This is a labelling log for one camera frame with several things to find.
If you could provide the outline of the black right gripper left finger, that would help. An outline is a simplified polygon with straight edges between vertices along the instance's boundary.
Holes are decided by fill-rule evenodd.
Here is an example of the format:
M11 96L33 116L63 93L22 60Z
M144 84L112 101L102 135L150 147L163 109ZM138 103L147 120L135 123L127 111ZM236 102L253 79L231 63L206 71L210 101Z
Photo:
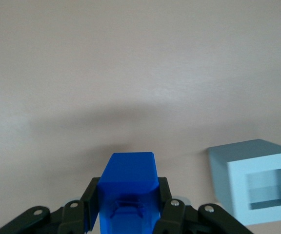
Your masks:
M92 178L80 199L54 212L35 206L0 228L0 234L86 234L93 230L98 213L98 177Z

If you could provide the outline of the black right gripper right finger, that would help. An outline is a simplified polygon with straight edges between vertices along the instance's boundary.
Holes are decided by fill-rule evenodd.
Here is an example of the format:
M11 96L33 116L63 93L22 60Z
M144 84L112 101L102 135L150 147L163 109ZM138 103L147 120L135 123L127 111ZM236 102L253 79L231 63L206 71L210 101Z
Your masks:
M221 206L207 203L197 210L182 200L173 198L168 180L159 178L161 217L154 234L251 234Z

